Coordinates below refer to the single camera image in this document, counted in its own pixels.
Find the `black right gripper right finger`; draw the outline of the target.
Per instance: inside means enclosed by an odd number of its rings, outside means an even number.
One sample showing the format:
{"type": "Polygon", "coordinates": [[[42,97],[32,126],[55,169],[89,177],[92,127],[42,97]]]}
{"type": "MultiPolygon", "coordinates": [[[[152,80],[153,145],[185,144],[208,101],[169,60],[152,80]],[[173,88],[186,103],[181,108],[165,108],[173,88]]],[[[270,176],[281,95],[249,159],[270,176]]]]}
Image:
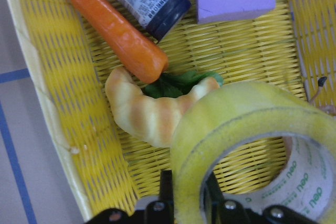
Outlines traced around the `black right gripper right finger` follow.
{"type": "Polygon", "coordinates": [[[240,202],[223,196],[214,174],[205,182],[203,207],[206,223],[315,223],[282,205],[270,205],[261,214],[245,208],[240,202]]]}

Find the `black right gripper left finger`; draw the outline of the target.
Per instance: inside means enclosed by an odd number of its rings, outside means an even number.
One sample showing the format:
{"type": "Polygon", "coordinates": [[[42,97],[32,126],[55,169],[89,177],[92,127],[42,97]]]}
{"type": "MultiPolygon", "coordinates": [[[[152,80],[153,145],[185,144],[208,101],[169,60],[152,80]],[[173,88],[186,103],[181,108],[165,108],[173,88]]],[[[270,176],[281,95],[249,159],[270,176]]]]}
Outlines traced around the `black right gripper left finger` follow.
{"type": "Polygon", "coordinates": [[[133,214],[108,208],[86,223],[175,223],[172,172],[161,171],[159,194],[141,198],[133,214]]]}

